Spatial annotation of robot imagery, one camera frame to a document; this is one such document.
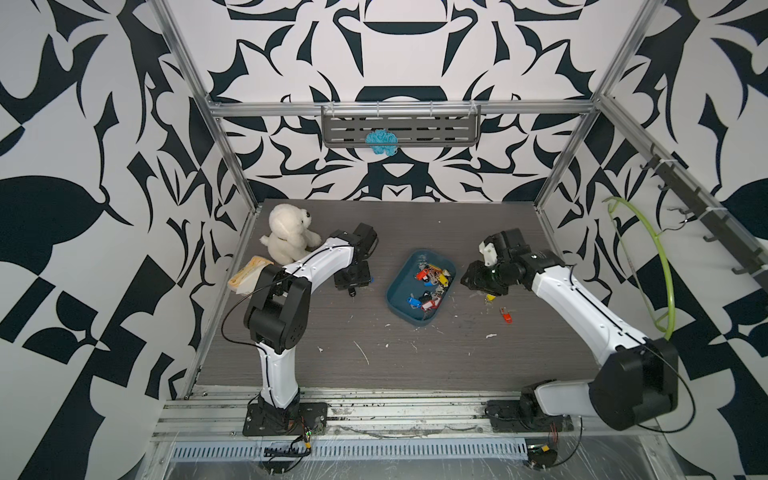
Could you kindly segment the red tag key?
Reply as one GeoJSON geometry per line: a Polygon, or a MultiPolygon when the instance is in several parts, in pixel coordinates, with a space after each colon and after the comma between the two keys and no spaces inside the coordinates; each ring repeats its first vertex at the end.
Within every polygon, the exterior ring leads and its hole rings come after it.
{"type": "Polygon", "coordinates": [[[500,313],[502,315],[502,318],[504,319],[504,321],[507,324],[512,324],[513,323],[512,316],[511,316],[511,314],[509,313],[509,311],[505,307],[502,307],[500,309],[500,313]]]}

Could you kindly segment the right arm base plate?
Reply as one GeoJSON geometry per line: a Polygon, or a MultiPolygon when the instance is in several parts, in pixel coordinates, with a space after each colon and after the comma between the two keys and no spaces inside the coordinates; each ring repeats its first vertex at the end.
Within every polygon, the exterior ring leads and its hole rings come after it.
{"type": "Polygon", "coordinates": [[[574,430],[569,416],[550,416],[533,397],[516,400],[489,400],[484,409],[494,432],[552,433],[574,430]]]}

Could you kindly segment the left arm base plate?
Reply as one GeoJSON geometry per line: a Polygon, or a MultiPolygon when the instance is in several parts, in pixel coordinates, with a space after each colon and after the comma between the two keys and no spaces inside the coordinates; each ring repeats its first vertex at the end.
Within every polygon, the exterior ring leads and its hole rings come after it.
{"type": "Polygon", "coordinates": [[[327,424],[328,404],[293,403],[285,409],[263,402],[250,403],[242,427],[245,437],[299,435],[305,430],[323,432],[327,424]]]}

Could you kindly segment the teal storage box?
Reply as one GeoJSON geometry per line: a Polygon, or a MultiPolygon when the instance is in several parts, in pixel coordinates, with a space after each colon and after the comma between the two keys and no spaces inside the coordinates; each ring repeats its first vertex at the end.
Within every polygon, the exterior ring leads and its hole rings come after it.
{"type": "Polygon", "coordinates": [[[457,278],[455,264],[431,250],[416,250],[403,264],[386,292],[389,310],[416,326],[428,325],[457,278]]]}

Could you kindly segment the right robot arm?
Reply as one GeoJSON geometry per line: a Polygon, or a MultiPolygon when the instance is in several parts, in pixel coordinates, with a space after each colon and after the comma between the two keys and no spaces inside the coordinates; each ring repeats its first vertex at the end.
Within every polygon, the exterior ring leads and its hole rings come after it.
{"type": "Polygon", "coordinates": [[[676,348],[652,339],[603,305],[550,250],[535,251],[518,229],[485,238],[480,259],[461,283],[494,297],[522,286],[544,300],[584,341],[599,366],[591,380],[547,380],[525,387],[511,415],[500,421],[526,427],[564,416],[593,417],[623,431],[673,412],[681,378],[676,348]]]}

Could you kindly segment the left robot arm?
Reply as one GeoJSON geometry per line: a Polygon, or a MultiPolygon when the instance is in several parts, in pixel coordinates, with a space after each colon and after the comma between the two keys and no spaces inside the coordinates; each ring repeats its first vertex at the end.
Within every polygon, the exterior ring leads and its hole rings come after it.
{"type": "Polygon", "coordinates": [[[369,286],[368,259],[377,245],[374,228],[361,223],[353,232],[333,232],[324,244],[292,264],[262,270],[244,316],[261,358],[261,409],[286,419],[297,415],[300,389],[295,347],[308,326],[312,293],[329,279],[352,297],[369,286]]]}

